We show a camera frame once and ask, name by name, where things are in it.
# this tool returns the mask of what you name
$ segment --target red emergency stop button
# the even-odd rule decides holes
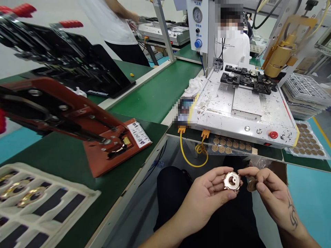
[[[275,138],[277,138],[277,137],[278,137],[278,133],[277,133],[277,132],[275,132],[275,131],[272,131],[272,132],[270,132],[270,133],[269,133],[269,136],[270,136],[270,138],[273,138],[273,139],[275,139]]]

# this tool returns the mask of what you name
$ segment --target blue knob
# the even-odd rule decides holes
[[[200,48],[200,47],[202,47],[202,41],[201,41],[201,39],[197,39],[197,40],[194,42],[194,46],[195,46],[196,48]]]

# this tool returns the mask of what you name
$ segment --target red clamp handle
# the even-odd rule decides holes
[[[0,108],[0,134],[6,131],[5,112]]]
[[[59,22],[64,28],[81,28],[84,25],[77,20],[74,21],[61,21]]]
[[[14,8],[13,13],[18,17],[32,17],[31,13],[37,11],[35,7],[28,3],[21,4]]]
[[[8,14],[8,13],[11,13],[13,11],[11,10],[11,8],[9,8],[7,6],[0,6],[0,12],[2,12],[4,14]]]

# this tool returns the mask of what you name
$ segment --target tattoo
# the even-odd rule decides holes
[[[294,227],[294,230],[295,230],[298,226],[297,213],[296,213],[295,207],[293,205],[293,200],[291,198],[290,191],[288,189],[287,189],[287,193],[289,195],[289,207],[288,207],[288,209],[290,210],[290,220],[291,220],[292,226]]]

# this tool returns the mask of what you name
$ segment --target pressure gauge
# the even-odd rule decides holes
[[[202,21],[202,12],[198,7],[195,7],[193,9],[193,18],[196,22],[201,22]]]

